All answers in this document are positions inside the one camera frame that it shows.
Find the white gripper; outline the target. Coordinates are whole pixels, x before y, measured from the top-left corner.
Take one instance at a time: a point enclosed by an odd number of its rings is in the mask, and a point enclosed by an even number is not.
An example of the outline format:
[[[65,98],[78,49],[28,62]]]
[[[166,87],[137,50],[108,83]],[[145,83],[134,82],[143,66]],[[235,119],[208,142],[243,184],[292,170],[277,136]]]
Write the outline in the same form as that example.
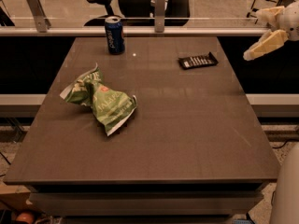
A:
[[[279,22],[281,30],[268,30],[265,32],[256,43],[244,52],[243,58],[246,61],[255,60],[283,47],[288,37],[291,41],[299,40],[299,1],[289,4],[287,7],[278,6],[259,9],[256,12],[256,17],[273,27],[278,27]]]

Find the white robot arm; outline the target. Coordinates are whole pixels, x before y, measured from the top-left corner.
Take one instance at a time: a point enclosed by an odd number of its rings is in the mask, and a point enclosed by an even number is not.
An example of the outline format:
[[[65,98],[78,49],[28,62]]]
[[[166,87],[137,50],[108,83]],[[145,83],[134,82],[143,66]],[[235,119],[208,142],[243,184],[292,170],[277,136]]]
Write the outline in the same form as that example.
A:
[[[243,54],[246,61],[262,57],[284,46],[288,40],[299,40],[299,2],[284,6],[263,8],[256,12],[258,20],[269,23],[260,39]],[[296,144],[285,158],[278,181],[269,224],[299,224],[299,145]]]

